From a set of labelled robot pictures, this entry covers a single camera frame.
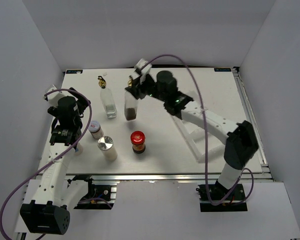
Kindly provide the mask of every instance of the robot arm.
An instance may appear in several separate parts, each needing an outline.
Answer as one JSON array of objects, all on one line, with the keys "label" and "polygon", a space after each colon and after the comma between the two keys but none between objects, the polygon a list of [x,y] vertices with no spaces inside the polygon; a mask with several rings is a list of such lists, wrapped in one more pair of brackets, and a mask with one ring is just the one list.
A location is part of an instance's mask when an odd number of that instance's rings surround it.
[{"label": "robot arm", "polygon": [[[167,112],[181,120],[193,123],[204,129],[204,121],[200,104],[194,99],[178,91],[177,80],[169,71],[160,71],[156,81],[149,74],[151,65],[141,59],[130,76],[130,84],[125,88],[135,99],[143,99],[147,95],[164,102]],[[216,113],[204,110],[207,131],[217,137],[224,145],[225,166],[215,183],[215,190],[221,198],[228,192],[240,176],[247,162],[258,150],[258,142],[253,126],[248,121],[235,123]]]},{"label": "robot arm", "polygon": [[[54,161],[43,172],[40,185],[29,204],[22,204],[20,215],[31,233],[59,234],[66,233],[70,223],[70,210],[88,193],[88,183],[73,180],[63,191],[70,152],[55,159],[81,135],[81,115],[88,104],[77,94],[65,96],[60,92],[48,95],[46,100],[52,105],[48,113],[55,119],[51,126],[49,157],[47,163]],[[73,146],[76,152],[79,143]]]}]

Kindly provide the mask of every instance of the small white bottle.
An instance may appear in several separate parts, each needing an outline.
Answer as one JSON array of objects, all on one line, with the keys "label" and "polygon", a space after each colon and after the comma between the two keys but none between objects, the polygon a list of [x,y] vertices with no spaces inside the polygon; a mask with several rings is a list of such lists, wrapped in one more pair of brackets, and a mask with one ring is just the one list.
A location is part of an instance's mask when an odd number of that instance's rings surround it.
[{"label": "small white bottle", "polygon": [[101,87],[100,98],[103,104],[106,116],[109,119],[113,119],[117,116],[117,108],[115,104],[114,97],[109,88],[107,88],[106,80],[102,76],[98,76],[99,86]]}]

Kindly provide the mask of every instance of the red lid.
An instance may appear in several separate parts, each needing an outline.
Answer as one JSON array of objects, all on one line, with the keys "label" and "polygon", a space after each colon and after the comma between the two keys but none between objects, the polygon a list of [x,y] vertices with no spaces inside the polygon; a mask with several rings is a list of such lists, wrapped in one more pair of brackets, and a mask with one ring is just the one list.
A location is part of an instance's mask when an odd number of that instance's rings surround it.
[{"label": "red lid", "polygon": [[131,134],[130,139],[133,144],[140,145],[145,142],[146,136],[144,135],[144,133],[142,131],[134,131]]}]

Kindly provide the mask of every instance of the red cap jar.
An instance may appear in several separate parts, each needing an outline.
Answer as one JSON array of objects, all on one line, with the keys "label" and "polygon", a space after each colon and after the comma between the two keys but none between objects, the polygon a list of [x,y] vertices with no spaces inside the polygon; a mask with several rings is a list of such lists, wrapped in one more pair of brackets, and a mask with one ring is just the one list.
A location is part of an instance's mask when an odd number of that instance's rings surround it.
[{"label": "red cap jar", "polygon": [[134,131],[130,139],[136,154],[142,154],[146,150],[146,136],[142,131]]}]

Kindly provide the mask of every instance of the white panel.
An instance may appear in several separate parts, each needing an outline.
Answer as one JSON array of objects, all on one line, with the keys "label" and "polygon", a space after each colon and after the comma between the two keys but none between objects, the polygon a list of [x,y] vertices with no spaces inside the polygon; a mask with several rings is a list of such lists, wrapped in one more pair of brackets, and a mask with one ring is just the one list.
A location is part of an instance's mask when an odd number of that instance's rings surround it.
[{"label": "white panel", "polygon": [[[240,66],[275,0],[23,0],[61,69]],[[161,60],[159,63],[176,63]]]},{"label": "white panel", "polygon": [[[61,77],[22,1],[0,0],[0,207],[38,167],[50,120],[42,94]],[[20,190],[5,210],[10,237],[22,195]]]},{"label": "white panel", "polygon": [[[32,180],[27,195],[39,181]],[[290,240],[300,232],[283,183],[256,183],[248,212],[200,212],[196,183],[122,182],[112,210],[71,211],[65,235],[49,240]],[[250,183],[244,183],[244,190]],[[28,232],[21,217],[18,232]],[[38,234],[27,233],[27,240]]]},{"label": "white panel", "polygon": [[[150,74],[156,78],[158,72],[169,70],[178,81],[179,90],[187,93],[194,90],[194,84],[184,68],[153,68]],[[205,108],[216,114],[242,123],[247,119],[232,72],[215,72],[213,68],[192,68],[205,102]],[[63,88],[73,87],[84,94],[92,106],[92,119],[101,124],[105,136],[114,141],[118,158],[109,162],[98,149],[97,141],[88,132],[81,144],[83,152],[79,156],[69,154],[71,158],[68,174],[190,174],[203,173],[205,165],[197,163],[186,141],[183,139],[171,116],[164,109],[163,102],[146,97],[139,101],[137,118],[127,121],[124,116],[124,95],[129,75],[133,69],[84,69],[81,74],[66,74]],[[106,73],[104,79],[112,90],[116,103],[117,117],[108,119],[100,100],[100,87],[97,77]],[[82,118],[87,124],[87,109]],[[134,131],[143,131],[146,137],[146,150],[135,154],[130,136]],[[208,136],[209,150],[222,143],[213,135]],[[46,164],[49,156],[49,138],[47,139],[40,166]],[[198,143],[203,152],[205,141]],[[221,173],[225,165],[223,153],[209,157],[209,173]],[[247,164],[254,173],[262,171],[258,155],[255,154]]]},{"label": "white panel", "polygon": [[241,68],[271,173],[300,227],[300,0],[278,0]]}]

